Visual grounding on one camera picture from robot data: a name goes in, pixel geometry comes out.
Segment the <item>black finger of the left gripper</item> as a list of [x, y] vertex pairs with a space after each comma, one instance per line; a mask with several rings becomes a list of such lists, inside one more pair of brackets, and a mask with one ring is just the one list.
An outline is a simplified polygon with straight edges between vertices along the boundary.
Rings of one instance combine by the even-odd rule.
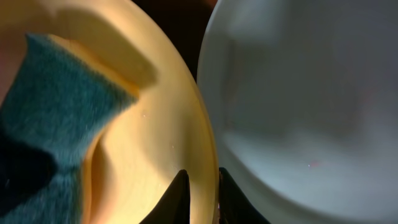
[[47, 186], [57, 170], [53, 155], [13, 139], [1, 128], [1, 214]]

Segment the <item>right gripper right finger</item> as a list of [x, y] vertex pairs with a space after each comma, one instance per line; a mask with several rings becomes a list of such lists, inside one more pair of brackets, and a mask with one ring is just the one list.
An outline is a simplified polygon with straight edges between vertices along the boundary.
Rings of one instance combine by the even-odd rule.
[[219, 173], [220, 224], [271, 224], [253, 207], [224, 167], [219, 168]]

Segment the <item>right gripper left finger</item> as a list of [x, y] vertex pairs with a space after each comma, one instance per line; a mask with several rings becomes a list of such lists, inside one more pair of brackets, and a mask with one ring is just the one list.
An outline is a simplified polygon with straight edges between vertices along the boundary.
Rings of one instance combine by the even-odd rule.
[[153, 210], [140, 224], [189, 224], [190, 181], [186, 170], [180, 170]]

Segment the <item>yellow round plate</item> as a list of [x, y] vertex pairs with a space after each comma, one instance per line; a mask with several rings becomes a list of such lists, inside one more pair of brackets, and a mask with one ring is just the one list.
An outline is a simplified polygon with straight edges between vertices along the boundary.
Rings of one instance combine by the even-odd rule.
[[81, 223], [140, 223], [180, 170], [190, 223], [214, 223], [218, 161], [193, 77], [160, 27], [131, 1], [2, 1], [1, 105], [27, 53], [46, 35], [134, 97], [83, 161]]

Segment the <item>green yellow sponge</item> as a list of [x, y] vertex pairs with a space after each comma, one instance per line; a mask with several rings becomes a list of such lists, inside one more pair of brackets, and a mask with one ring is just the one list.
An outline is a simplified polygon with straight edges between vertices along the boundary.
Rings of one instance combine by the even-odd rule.
[[10, 137], [53, 155], [47, 186], [2, 223], [81, 223], [83, 161], [101, 130], [134, 102], [132, 94], [46, 35], [26, 36], [27, 53], [1, 105]]

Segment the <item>light green plate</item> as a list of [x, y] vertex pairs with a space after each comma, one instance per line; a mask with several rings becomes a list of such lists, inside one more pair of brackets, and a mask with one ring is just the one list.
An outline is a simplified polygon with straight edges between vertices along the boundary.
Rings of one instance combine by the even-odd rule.
[[197, 80], [271, 223], [397, 222], [397, 0], [219, 1]]

